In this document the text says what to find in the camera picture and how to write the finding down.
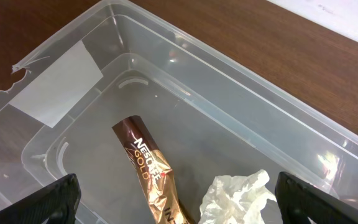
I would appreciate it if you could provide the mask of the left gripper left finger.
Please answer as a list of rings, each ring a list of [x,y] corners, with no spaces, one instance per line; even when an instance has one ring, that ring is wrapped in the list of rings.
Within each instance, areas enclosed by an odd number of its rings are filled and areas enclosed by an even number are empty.
[[[76,174],[67,174],[1,210],[0,224],[74,224],[80,198]]]

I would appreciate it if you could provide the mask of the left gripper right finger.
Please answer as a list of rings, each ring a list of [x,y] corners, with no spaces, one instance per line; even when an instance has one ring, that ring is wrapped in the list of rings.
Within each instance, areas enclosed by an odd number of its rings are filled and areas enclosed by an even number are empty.
[[[283,224],[358,224],[358,209],[288,172],[279,173],[275,196]]]

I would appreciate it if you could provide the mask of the white tissue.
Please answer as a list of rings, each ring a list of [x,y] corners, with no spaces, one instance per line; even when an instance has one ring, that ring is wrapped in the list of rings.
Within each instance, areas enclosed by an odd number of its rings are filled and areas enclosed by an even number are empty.
[[[217,175],[207,181],[199,207],[199,224],[282,223],[266,170],[251,175]]]

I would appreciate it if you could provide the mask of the brown gold coffee sachet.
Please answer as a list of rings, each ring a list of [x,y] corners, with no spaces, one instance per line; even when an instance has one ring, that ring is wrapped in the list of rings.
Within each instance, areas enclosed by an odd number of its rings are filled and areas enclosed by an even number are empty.
[[[178,198],[174,172],[138,115],[112,127],[136,170],[156,223],[190,224],[194,219]]]

